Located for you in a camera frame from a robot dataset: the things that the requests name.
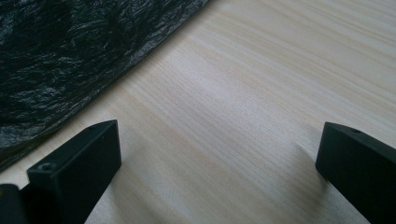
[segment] screw hole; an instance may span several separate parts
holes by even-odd
[[[353,133],[360,133],[360,132],[361,132],[361,131],[356,130],[356,129],[351,129],[351,131],[352,131]]]
[[[39,170],[48,171],[55,167],[55,164],[52,163],[43,163],[38,166]]]

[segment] black plastic part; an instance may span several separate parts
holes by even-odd
[[[0,197],[0,205],[7,208],[0,212],[0,223],[26,223],[14,218],[20,214],[30,224],[84,223],[120,165],[117,121],[92,125],[29,168],[30,184],[20,192],[15,186],[0,186],[12,189]],[[8,212],[15,216],[2,221]]]
[[[316,167],[371,223],[396,223],[395,148],[326,122]]]
[[[20,191],[15,185],[0,185],[0,223],[28,223]]]

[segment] wooden table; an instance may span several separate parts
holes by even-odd
[[[396,2],[212,0],[1,182],[108,119],[87,223],[367,223],[314,164],[325,121],[396,147]]]

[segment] crumpled black plastic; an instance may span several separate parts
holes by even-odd
[[[0,1],[0,171],[59,130],[206,2]]]

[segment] wood grain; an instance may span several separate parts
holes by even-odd
[[[108,119],[87,223],[367,223],[314,164],[325,121],[396,147],[396,2],[212,0],[0,181]]]

